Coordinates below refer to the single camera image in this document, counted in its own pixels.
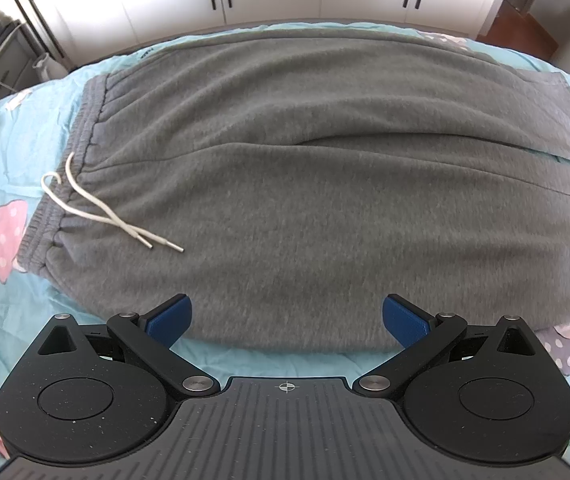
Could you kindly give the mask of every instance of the bedsheet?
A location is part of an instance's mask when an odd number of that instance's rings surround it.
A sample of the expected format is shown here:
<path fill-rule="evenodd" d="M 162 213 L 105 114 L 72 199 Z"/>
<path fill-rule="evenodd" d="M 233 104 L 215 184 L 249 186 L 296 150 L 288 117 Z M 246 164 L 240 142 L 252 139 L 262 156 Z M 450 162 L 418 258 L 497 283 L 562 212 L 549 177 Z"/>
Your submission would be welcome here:
<path fill-rule="evenodd" d="M 540 72 L 558 71 L 548 63 L 515 51 L 472 40 L 375 23 L 286 23 L 263 25 L 255 27 L 254 30 L 306 27 L 367 28 L 422 36 L 459 48 L 484 52 L 495 60 L 516 68 Z M 234 34 L 241 30 L 246 29 L 228 30 L 210 36 Z M 64 80 L 39 85 L 31 91 L 0 101 L 0 218 L 10 219 L 12 228 L 26 225 L 42 196 L 40 176 L 46 171 L 54 170 L 58 165 L 86 81 L 101 73 L 133 66 L 169 44 L 193 41 L 196 38 L 201 36 L 185 36 L 129 56 L 112 57 L 79 69 Z M 565 76 L 570 83 L 570 75 Z M 5 264 L 10 264 L 11 259 L 5 259 Z M 80 323 L 98 322 L 94 317 L 82 312 L 45 280 L 31 274 L 22 274 L 20 269 L 0 267 L 0 385 L 41 327 L 50 316 L 58 312 L 72 313 Z M 231 375 L 346 376 L 351 383 L 363 372 L 391 356 L 363 352 L 270 354 L 222 348 L 193 340 L 180 340 L 172 349 L 217 377 L 222 384 Z M 566 452 L 566 460 L 570 462 L 570 446 Z"/>

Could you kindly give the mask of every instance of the metal screw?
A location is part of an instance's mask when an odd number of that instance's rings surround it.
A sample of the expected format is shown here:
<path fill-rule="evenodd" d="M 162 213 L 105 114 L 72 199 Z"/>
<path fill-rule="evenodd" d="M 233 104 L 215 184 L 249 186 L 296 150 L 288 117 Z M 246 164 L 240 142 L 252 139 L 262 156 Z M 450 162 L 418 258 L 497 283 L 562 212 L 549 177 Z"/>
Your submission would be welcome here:
<path fill-rule="evenodd" d="M 183 387 L 190 392 L 204 392 L 214 385 L 214 381 L 204 375 L 194 375 L 183 381 Z"/>
<path fill-rule="evenodd" d="M 389 388 L 390 382 L 387 377 L 383 377 L 382 375 L 368 375 L 362 377 L 359 384 L 364 390 L 380 392 Z"/>

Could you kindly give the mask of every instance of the black circular motor housing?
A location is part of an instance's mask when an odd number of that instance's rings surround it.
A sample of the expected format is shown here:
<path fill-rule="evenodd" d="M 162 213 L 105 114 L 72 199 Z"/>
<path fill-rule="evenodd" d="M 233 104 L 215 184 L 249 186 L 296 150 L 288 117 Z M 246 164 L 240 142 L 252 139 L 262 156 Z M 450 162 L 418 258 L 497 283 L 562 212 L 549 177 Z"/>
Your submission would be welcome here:
<path fill-rule="evenodd" d="M 0 389 L 0 432 L 12 455 L 97 462 L 161 428 L 169 403 L 157 378 L 98 357 L 73 319 L 48 328 Z"/>
<path fill-rule="evenodd" d="M 409 384 L 405 414 L 431 444 L 473 462 L 560 455 L 570 438 L 570 387 L 540 350 L 483 348 L 471 359 L 431 368 Z"/>

